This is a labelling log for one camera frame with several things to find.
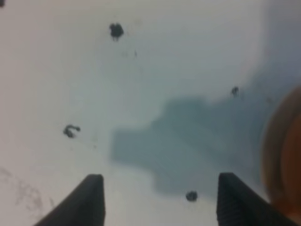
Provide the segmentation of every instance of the dirt speck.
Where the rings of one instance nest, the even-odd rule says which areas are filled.
[[[80,132],[80,127],[73,126],[73,125],[67,125],[65,127],[63,133],[69,138],[75,138],[75,134],[72,132],[72,130],[76,130],[77,132]]]
[[[124,34],[123,28],[119,23],[111,24],[110,25],[111,30],[111,37],[114,41],[118,41],[119,38]]]
[[[237,86],[233,87],[232,90],[231,90],[231,94],[234,97],[237,97],[239,95],[239,88]]]
[[[195,202],[198,199],[198,193],[196,191],[191,191],[186,194],[186,199],[189,202]]]

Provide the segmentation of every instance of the orange object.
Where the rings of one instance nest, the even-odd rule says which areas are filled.
[[[285,195],[293,206],[301,209],[301,114],[286,133],[280,164]]]
[[[301,225],[301,87],[271,117],[261,166],[271,205]]]

